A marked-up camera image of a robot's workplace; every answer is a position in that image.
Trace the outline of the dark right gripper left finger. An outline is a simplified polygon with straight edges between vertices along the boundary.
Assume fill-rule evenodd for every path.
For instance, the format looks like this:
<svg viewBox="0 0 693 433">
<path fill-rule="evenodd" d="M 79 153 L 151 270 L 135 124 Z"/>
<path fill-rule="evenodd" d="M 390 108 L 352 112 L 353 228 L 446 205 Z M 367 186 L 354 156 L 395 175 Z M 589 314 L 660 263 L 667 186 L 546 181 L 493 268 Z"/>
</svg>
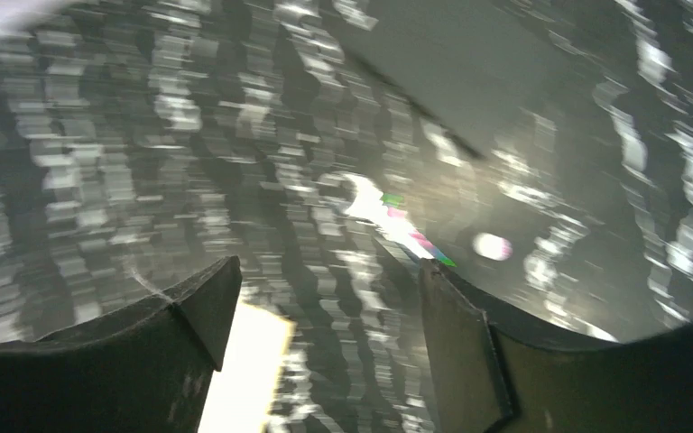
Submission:
<svg viewBox="0 0 693 433">
<path fill-rule="evenodd" d="M 0 432 L 194 432 L 242 275 L 228 256 L 100 318 L 0 344 Z"/>
</svg>

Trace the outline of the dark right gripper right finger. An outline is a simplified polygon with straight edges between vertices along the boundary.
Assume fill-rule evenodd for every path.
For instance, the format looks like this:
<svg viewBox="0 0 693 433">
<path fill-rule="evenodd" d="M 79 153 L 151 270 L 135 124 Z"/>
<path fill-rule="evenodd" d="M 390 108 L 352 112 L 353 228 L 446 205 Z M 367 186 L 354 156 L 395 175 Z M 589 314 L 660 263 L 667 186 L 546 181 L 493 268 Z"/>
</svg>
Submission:
<svg viewBox="0 0 693 433">
<path fill-rule="evenodd" d="M 444 432 L 693 432 L 693 323 L 585 336 L 423 260 L 422 324 Z"/>
</svg>

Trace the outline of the cream envelope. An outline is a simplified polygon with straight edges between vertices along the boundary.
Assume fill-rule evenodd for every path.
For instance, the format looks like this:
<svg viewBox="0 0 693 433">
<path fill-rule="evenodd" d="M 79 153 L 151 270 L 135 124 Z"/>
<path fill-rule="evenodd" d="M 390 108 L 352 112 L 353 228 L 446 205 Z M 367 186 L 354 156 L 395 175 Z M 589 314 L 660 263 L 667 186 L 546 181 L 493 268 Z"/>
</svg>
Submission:
<svg viewBox="0 0 693 433">
<path fill-rule="evenodd" d="M 295 324 L 266 309 L 239 303 L 224 365 L 208 387 L 198 433 L 265 431 Z"/>
</svg>

